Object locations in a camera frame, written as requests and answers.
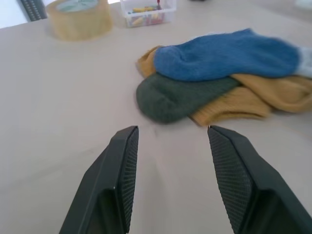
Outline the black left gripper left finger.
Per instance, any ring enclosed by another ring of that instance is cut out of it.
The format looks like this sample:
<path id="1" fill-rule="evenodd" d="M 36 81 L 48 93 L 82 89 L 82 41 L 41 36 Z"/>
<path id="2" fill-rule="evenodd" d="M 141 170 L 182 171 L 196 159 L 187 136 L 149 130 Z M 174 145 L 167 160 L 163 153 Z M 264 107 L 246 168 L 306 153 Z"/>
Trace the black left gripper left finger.
<path id="1" fill-rule="evenodd" d="M 139 129 L 111 138 L 85 172 L 59 234 L 128 234 L 137 173 Z"/>

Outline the roll of brown packing tape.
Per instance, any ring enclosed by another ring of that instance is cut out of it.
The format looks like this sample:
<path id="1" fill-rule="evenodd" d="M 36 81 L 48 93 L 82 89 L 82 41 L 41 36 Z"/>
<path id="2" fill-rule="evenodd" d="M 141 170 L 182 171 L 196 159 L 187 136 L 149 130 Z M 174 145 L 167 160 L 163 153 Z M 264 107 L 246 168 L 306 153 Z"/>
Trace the roll of brown packing tape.
<path id="1" fill-rule="evenodd" d="M 55 0 L 45 9 L 53 35 L 60 40 L 93 39 L 113 28 L 107 0 Z"/>

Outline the clear box of colourful pins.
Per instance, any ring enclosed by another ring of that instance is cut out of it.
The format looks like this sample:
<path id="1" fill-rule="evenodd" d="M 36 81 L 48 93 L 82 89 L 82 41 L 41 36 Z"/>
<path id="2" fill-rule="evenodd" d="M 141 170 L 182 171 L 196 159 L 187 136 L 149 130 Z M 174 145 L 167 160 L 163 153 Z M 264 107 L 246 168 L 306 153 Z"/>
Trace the clear box of colourful pins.
<path id="1" fill-rule="evenodd" d="M 120 0 L 129 28 L 169 23 L 176 12 L 176 0 Z"/>

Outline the dark green sock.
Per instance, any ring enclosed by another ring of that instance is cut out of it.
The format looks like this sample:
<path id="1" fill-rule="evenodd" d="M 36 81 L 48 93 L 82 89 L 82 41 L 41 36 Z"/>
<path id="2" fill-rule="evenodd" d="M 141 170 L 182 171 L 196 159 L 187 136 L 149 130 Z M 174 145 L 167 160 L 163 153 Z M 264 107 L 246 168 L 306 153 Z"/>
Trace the dark green sock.
<path id="1" fill-rule="evenodd" d="M 239 82 L 230 77 L 184 82 L 154 73 L 137 87 L 136 102 L 147 118 L 168 124 L 188 117 L 238 86 Z"/>

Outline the blue fuzzy sock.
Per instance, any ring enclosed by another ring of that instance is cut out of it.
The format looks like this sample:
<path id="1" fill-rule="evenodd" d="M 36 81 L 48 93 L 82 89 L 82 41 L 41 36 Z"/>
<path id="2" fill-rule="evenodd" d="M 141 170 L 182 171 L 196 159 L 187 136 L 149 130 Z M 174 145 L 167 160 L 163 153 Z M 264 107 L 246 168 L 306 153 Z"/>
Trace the blue fuzzy sock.
<path id="1" fill-rule="evenodd" d="M 233 74 L 312 79 L 312 48 L 244 29 L 160 47 L 153 64 L 158 73 L 180 81 L 215 80 Z"/>

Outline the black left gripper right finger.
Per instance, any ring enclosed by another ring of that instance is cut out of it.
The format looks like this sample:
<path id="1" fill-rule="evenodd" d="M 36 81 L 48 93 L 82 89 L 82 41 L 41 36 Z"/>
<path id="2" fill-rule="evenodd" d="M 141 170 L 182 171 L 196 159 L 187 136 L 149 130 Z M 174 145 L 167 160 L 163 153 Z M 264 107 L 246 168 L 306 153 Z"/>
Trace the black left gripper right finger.
<path id="1" fill-rule="evenodd" d="M 234 234 L 312 234 L 312 217 L 245 136 L 215 125 L 207 134 Z"/>

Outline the dark ribbed object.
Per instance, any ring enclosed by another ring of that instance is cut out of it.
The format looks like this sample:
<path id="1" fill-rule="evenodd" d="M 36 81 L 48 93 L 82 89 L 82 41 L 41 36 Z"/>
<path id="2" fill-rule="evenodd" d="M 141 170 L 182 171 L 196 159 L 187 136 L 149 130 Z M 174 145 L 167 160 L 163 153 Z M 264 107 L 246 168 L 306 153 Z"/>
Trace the dark ribbed object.
<path id="1" fill-rule="evenodd" d="M 45 5 L 42 0 L 18 0 L 24 13 L 30 21 L 44 20 L 47 18 Z"/>

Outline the mustard yellow ribbed sock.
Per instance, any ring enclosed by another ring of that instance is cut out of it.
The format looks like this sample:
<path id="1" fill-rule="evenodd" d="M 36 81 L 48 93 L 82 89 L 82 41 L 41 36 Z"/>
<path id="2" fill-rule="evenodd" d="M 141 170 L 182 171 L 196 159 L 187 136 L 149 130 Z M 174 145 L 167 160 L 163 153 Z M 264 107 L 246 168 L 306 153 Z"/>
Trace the mustard yellow ribbed sock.
<path id="1" fill-rule="evenodd" d="M 199 126 L 235 119 L 264 119 L 271 113 L 271 108 L 256 94 L 245 87 L 237 87 L 216 100 L 201 107 L 190 115 Z"/>
<path id="2" fill-rule="evenodd" d="M 137 61 L 137 68 L 144 79 L 157 73 L 153 59 L 158 48 L 160 46 L 152 48 Z M 254 75 L 234 74 L 230 78 L 239 82 L 238 87 L 248 88 L 256 94 L 270 106 L 271 111 L 277 109 L 289 113 L 301 113 L 312 110 L 312 80 L 305 77 L 288 76 L 269 79 Z"/>

